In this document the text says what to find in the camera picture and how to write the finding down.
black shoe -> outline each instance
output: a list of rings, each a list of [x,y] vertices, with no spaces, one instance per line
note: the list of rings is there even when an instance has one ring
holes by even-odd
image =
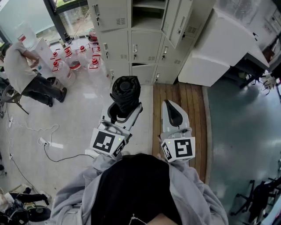
[[[53,98],[52,98],[52,97],[49,97],[48,106],[49,106],[50,108],[53,107]]]
[[[60,103],[63,103],[63,102],[64,102],[65,97],[66,97],[66,93],[67,93],[67,88],[64,87],[64,88],[62,89],[62,92],[61,92],[61,99],[58,100]]]

white shelf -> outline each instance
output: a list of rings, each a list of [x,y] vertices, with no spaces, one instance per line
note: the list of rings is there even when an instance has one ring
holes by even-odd
[[[162,18],[133,16],[132,28],[161,30]]]
[[[138,0],[134,1],[133,7],[145,7],[154,9],[165,9],[165,1],[157,0]]]

hand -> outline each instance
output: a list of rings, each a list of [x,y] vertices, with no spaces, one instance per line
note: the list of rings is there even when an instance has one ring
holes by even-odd
[[[31,68],[37,66],[39,63],[39,59],[35,60],[35,62],[30,66]]]

wooden floor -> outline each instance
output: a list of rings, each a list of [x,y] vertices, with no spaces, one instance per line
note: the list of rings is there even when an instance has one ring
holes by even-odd
[[[205,182],[207,162],[207,133],[206,116],[203,102],[202,88],[198,85],[178,83],[175,85],[156,83],[153,87],[153,148],[152,154],[161,154],[162,149],[157,136],[161,134],[161,104],[165,100],[171,100],[181,106],[188,114],[192,136],[195,137],[196,153],[189,165],[194,167],[200,179]]]

locker vent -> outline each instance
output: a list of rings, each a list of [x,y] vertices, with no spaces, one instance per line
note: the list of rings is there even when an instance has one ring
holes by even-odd
[[[196,27],[189,26],[188,29],[187,29],[187,32],[194,34],[196,32],[196,30],[197,30]]]
[[[128,59],[126,54],[121,54],[121,59]]]
[[[181,63],[181,60],[176,59],[174,63],[175,63],[175,64],[180,64],[180,63]]]
[[[165,21],[165,22],[164,22],[164,25],[163,25],[163,32],[164,32],[165,34],[167,34],[168,28],[169,28],[169,24]]]
[[[118,19],[116,19],[116,24],[117,25],[125,25],[126,19],[125,18],[118,18]]]
[[[155,60],[155,56],[149,56],[148,57],[148,61],[154,61]]]

